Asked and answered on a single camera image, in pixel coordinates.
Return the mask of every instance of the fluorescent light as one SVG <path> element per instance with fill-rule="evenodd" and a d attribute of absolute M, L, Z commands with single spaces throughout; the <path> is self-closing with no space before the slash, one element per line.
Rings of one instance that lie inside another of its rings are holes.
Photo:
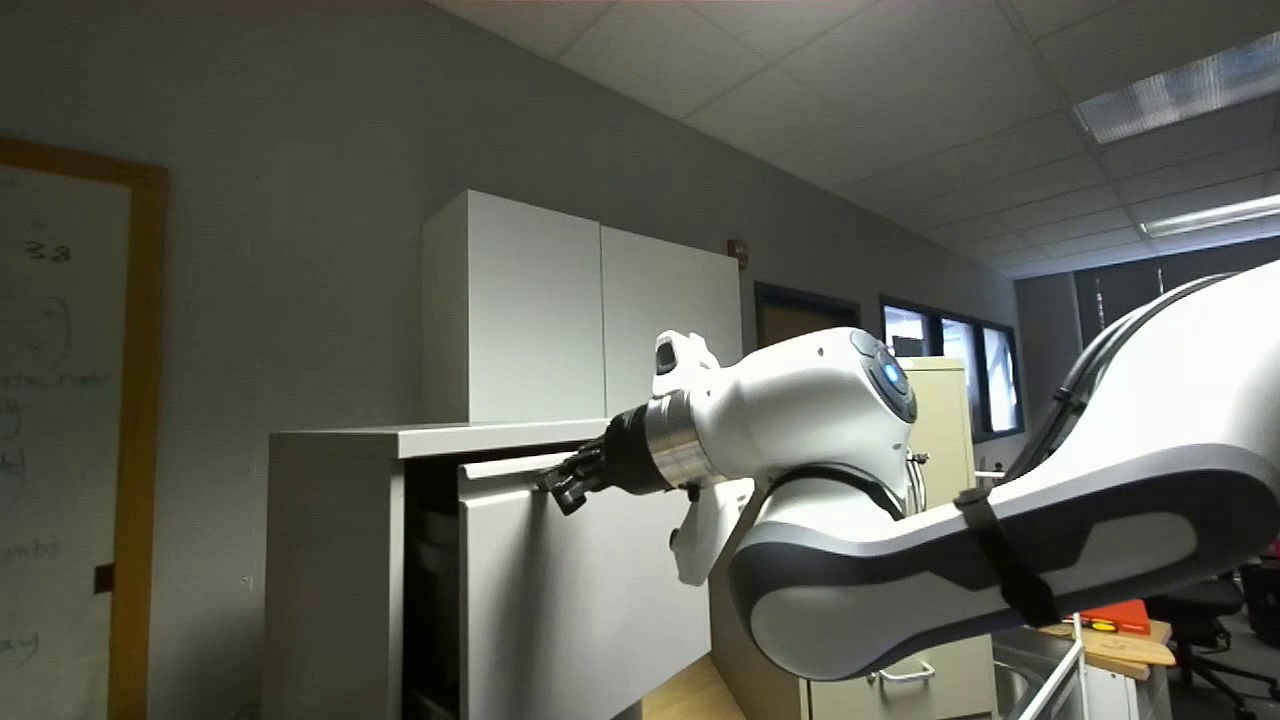
<path fill-rule="evenodd" d="M 1280 216 L 1280 190 L 1274 195 L 1257 195 L 1257 198 L 1242 198 L 1242 203 L 1220 203 L 1220 209 L 1204 209 L 1204 213 L 1162 216 L 1162 218 L 1153 218 L 1153 223 L 1141 223 L 1141 227 L 1146 235 L 1185 235 L 1185 232 L 1246 223 L 1246 218 L 1262 218 L 1262 216 Z"/>
<path fill-rule="evenodd" d="M 1097 145 L 1115 145 L 1267 93 L 1280 93 L 1280 32 L 1091 95 L 1074 121 Z"/>

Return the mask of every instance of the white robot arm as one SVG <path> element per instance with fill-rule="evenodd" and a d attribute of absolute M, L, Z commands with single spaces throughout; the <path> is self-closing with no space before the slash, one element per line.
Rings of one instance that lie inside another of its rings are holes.
<path fill-rule="evenodd" d="M 861 677 L 1261 551 L 1280 522 L 1273 307 L 1280 265 L 1115 321 L 1008 480 L 932 511 L 908 511 L 908 374 L 854 328 L 654 383 L 564 460 L 548 493 L 572 511 L 598 487 L 688 487 L 695 511 L 724 475 L 753 475 L 761 511 L 724 555 L 746 635 L 790 677 Z"/>

